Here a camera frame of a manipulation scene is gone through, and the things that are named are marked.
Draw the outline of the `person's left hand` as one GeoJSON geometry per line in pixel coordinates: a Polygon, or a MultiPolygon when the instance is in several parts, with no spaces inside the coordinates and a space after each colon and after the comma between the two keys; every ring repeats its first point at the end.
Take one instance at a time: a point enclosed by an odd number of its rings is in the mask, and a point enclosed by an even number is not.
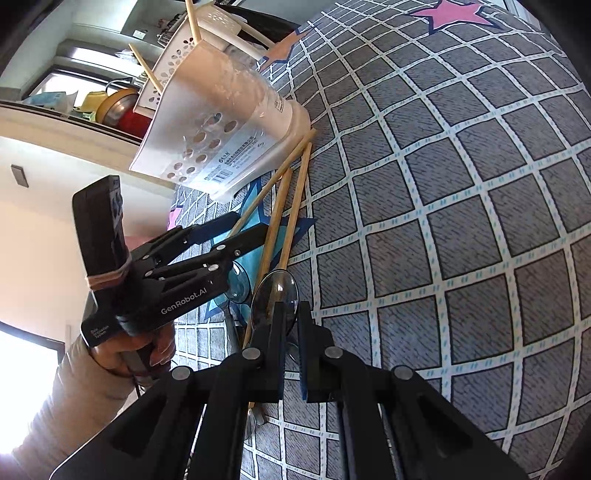
{"type": "Polygon", "coordinates": [[[168,323],[159,329],[135,337],[121,331],[104,343],[91,347],[92,359],[104,370],[120,377],[130,377],[131,371],[123,359],[123,354],[150,346],[149,367],[165,365],[175,354],[175,327],[168,323]]]}

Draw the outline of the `person's left forearm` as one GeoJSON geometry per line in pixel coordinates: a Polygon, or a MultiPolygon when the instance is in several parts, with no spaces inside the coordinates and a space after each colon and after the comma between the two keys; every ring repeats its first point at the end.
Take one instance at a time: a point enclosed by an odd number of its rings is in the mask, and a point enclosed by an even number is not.
{"type": "Polygon", "coordinates": [[[1,457],[3,479],[48,479],[72,453],[108,425],[133,390],[133,382],[99,366],[78,338],[62,359],[52,392],[28,435],[1,457]]]}

